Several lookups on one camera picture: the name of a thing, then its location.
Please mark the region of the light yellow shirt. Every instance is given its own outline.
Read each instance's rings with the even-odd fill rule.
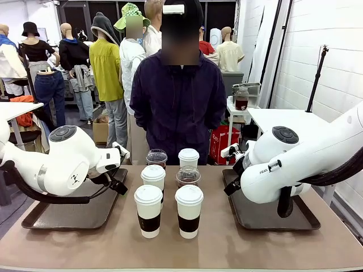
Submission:
[[[220,55],[220,64],[222,72],[237,72],[238,60],[244,57],[240,45],[232,42],[225,41],[223,44],[217,46],[218,54]]]

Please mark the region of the navy jacket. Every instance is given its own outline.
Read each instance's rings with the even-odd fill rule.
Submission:
[[[178,153],[194,148],[206,164],[209,129],[216,129],[226,110],[226,92],[218,66],[199,55],[196,66],[166,66],[161,50],[144,59],[133,79],[130,107],[136,124],[146,130],[152,148],[178,165]]]

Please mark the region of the black jacket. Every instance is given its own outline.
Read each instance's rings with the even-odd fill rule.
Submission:
[[[66,71],[72,70],[75,65],[90,65],[87,59],[90,58],[90,48],[83,42],[77,40],[77,43],[61,40],[59,43],[59,55],[61,57],[61,66]]]

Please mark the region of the brown tray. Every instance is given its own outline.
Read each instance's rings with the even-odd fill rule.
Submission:
[[[222,172],[225,185],[238,177],[233,169]],[[319,220],[298,195],[293,197],[293,212],[287,218],[277,214],[278,201],[257,204],[248,200],[242,190],[232,194],[230,200],[239,224],[249,230],[312,231],[320,228]]]
[[[120,169],[116,178],[122,181],[126,174],[126,169]],[[90,196],[101,187],[102,185],[87,181],[69,196]],[[33,230],[95,230],[107,222],[118,195],[108,189],[88,204],[57,205],[39,202],[22,221],[22,227]]]

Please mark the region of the cardboard box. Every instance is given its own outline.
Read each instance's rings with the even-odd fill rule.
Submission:
[[[108,123],[93,123],[93,140],[97,145],[107,143]]]

